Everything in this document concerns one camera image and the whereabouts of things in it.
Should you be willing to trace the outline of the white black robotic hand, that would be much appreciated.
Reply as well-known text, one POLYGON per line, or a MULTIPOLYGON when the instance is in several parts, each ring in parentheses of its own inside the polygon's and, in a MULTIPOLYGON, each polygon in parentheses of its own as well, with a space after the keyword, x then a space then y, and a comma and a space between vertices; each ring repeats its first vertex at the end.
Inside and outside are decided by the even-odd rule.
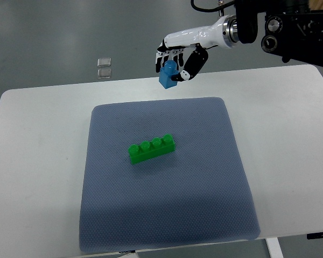
POLYGON ((222 16, 213 25, 168 34, 157 48, 156 72, 160 72, 168 60, 173 60, 181 71, 172 76, 172 80, 192 80, 207 62, 208 49, 230 49, 239 41, 235 15, 222 16))

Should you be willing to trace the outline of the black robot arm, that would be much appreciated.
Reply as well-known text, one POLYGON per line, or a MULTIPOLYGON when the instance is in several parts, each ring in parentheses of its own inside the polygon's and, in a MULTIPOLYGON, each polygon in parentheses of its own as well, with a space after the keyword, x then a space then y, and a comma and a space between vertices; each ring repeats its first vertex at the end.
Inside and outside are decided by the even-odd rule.
POLYGON ((258 33, 265 14, 261 48, 284 63, 297 60, 323 67, 323 4, 319 1, 235 1, 237 35, 243 44, 258 33))

